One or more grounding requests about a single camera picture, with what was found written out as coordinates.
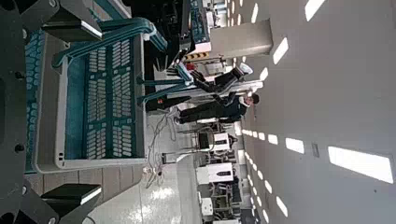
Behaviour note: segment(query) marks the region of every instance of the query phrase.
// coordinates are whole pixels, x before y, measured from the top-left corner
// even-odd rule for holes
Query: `black machine part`
[[[0,1],[0,223],[82,223],[99,198],[99,185],[65,185],[39,198],[23,174],[26,161],[26,62],[29,31],[53,15],[26,0],[21,11],[14,0]],[[43,8],[34,13],[32,8]],[[31,13],[29,22],[24,15]]]
[[[13,220],[26,158],[26,64],[22,20],[12,0],[0,3],[0,27],[0,218]]]

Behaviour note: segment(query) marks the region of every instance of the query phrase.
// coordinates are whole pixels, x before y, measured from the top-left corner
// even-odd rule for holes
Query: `ceiling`
[[[330,163],[328,147],[389,158],[395,178],[396,12],[392,0],[327,0],[310,21],[307,0],[258,0],[257,21],[270,18],[274,50],[284,37],[289,50],[274,64],[272,55],[247,57],[258,78],[261,102],[250,109],[243,129],[247,153],[272,186],[265,189],[249,166],[270,223],[394,223],[396,187]],[[235,0],[236,20],[250,22],[255,1]],[[268,142],[268,133],[278,145]],[[288,150],[285,138],[304,142],[304,154]],[[312,144],[318,146],[314,156]],[[276,204],[288,208],[288,217]]]

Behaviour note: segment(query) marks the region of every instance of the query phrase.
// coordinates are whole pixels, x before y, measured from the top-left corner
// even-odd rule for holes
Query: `ceiling light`
[[[264,177],[262,176],[262,172],[261,172],[261,171],[258,171],[258,172],[257,172],[257,175],[259,176],[259,179],[260,179],[260,180],[263,180],[263,179],[264,179]]]
[[[305,5],[305,17],[307,21],[310,21],[314,17],[315,13],[319,10],[321,5],[326,0],[309,0]]]
[[[265,188],[268,190],[268,192],[272,193],[272,187],[267,180],[264,181],[264,185],[265,185]]]
[[[288,208],[282,202],[282,200],[280,200],[280,198],[277,196],[276,196],[276,204],[280,208],[280,211],[282,211],[283,215],[285,215],[285,217],[287,217],[288,216]]]
[[[277,145],[277,136],[274,134],[268,134],[268,142]]]
[[[257,203],[259,206],[262,206],[262,199],[260,199],[260,196],[257,196]]]
[[[259,14],[259,5],[256,3],[254,5],[253,12],[251,13],[251,23],[256,22],[258,14]]]
[[[260,73],[260,80],[264,81],[267,77],[268,77],[268,68],[264,67],[264,69],[262,69],[262,72]]]
[[[259,133],[259,139],[264,141],[265,140],[265,134],[264,133]]]
[[[387,157],[329,147],[330,162],[357,173],[393,184],[390,160]]]
[[[286,148],[304,154],[304,143],[301,140],[286,138]]]
[[[289,49],[289,43],[288,39],[285,37],[283,38],[282,42],[280,42],[279,46],[275,50],[273,59],[274,59],[274,64],[279,63],[279,60],[285,55],[286,51]]]
[[[267,223],[270,223],[270,219],[268,218],[267,212],[265,212],[264,209],[262,209],[262,215],[264,216],[264,219]]]

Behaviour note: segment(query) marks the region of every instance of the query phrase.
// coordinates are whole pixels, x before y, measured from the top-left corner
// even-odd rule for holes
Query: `cable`
[[[157,181],[158,186],[160,186],[164,181],[162,154],[161,152],[155,151],[155,144],[157,137],[165,127],[169,127],[171,141],[176,142],[175,123],[171,118],[176,114],[176,112],[177,110],[175,109],[174,111],[164,114],[163,117],[158,121],[155,128],[152,125],[149,125],[154,136],[150,145],[148,146],[148,166],[150,168],[149,172],[151,175],[148,178],[146,189],[148,189],[155,181]]]

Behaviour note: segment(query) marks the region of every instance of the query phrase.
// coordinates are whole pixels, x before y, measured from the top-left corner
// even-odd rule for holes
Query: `teal machine frame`
[[[120,166],[120,165],[133,165],[146,162],[146,146],[145,146],[145,130],[146,130],[146,111],[145,103],[148,100],[161,97],[175,91],[181,91],[189,87],[192,83],[192,76],[187,71],[183,63],[174,63],[180,79],[174,80],[145,80],[144,79],[144,44],[143,41],[150,41],[156,49],[161,52],[166,52],[168,43],[163,36],[157,32],[155,26],[150,21],[143,18],[133,18],[118,21],[103,21],[98,22],[100,28],[105,33],[103,40],[98,42],[89,42],[81,45],[74,46],[70,49],[65,49],[57,52],[53,58],[51,65],[53,68],[61,68],[61,74],[56,77],[54,83],[50,86],[41,88],[40,103],[38,108],[37,119],[37,134],[36,144],[33,157],[34,168],[42,174],[58,173],[71,170],[92,169],[106,166]],[[87,155],[82,158],[68,158],[66,151],[66,111],[67,111],[67,92],[68,92],[68,68],[69,65],[78,58],[90,56],[90,53],[105,50],[105,48],[123,49],[125,44],[133,45],[133,62],[126,61],[131,67],[122,67],[121,69],[111,70],[111,74],[106,72],[91,75],[87,85],[95,83],[93,88],[94,97],[97,97],[100,92],[106,92],[104,98],[98,98],[94,106],[111,105],[113,107],[106,108],[104,111],[108,115],[113,115],[111,119],[101,119],[100,122],[86,121],[84,140]],[[119,58],[118,53],[113,50],[113,57]],[[120,88],[111,90],[108,85],[101,86],[96,80],[97,77],[106,78],[109,80],[110,87]],[[53,82],[53,77],[43,75],[43,82]],[[162,91],[145,95],[145,85],[174,85]],[[57,102],[46,100],[46,94],[56,93]],[[90,102],[91,89],[88,88],[87,101]],[[120,101],[120,108],[128,105],[130,108],[126,109],[128,117],[124,118],[124,114],[116,111],[118,105],[115,101],[117,97],[122,98]],[[88,105],[88,118],[90,117],[90,106]],[[130,147],[133,145],[137,151],[131,151]]]

